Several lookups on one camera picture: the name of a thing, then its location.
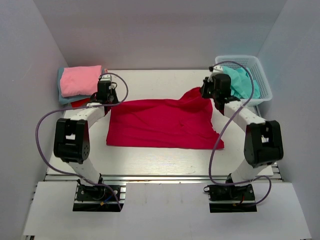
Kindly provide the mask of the crimson red t shirt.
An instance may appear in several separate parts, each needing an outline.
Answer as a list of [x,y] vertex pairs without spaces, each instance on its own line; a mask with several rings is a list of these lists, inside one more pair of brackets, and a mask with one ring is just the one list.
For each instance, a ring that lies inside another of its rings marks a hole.
[[211,150],[225,147],[212,124],[213,105],[200,88],[180,99],[126,101],[111,109],[106,144],[115,147]]

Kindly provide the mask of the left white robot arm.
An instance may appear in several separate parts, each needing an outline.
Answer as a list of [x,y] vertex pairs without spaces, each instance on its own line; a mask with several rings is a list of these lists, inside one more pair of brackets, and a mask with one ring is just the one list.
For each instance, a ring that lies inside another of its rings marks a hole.
[[89,129],[110,110],[103,104],[118,102],[113,82],[101,80],[97,84],[97,92],[87,104],[88,108],[80,110],[70,118],[60,118],[56,122],[53,146],[55,157],[67,163],[79,177],[82,177],[80,184],[89,186],[88,193],[96,200],[105,196],[106,187],[101,184],[102,176],[89,159]]

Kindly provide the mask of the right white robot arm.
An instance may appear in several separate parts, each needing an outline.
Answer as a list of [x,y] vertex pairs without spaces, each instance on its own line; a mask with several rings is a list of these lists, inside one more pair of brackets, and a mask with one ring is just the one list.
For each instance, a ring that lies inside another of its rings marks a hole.
[[[230,86],[231,78],[227,74],[213,73],[203,80],[200,93],[205,99],[213,99],[215,108],[229,118],[214,144],[208,175],[215,185],[226,186],[226,195],[236,200],[244,193],[243,185],[259,179],[258,174],[263,169],[283,158],[284,150],[280,124],[276,120],[267,121],[245,108],[247,102],[242,103],[239,98],[232,96]],[[225,183],[220,183],[212,178],[213,157],[231,122],[236,123],[245,133],[244,160],[229,174]]]

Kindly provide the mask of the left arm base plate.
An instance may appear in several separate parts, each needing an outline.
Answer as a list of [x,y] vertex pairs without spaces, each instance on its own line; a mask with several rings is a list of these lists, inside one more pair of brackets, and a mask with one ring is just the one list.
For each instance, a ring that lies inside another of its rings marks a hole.
[[73,202],[73,212],[120,212],[125,202],[125,187],[121,185],[105,186],[84,185],[77,180]]

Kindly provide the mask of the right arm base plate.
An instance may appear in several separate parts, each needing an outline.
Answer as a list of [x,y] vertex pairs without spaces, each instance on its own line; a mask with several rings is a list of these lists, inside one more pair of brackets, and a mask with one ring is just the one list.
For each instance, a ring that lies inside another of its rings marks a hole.
[[251,184],[243,186],[207,185],[210,213],[254,213],[257,212],[256,198]]

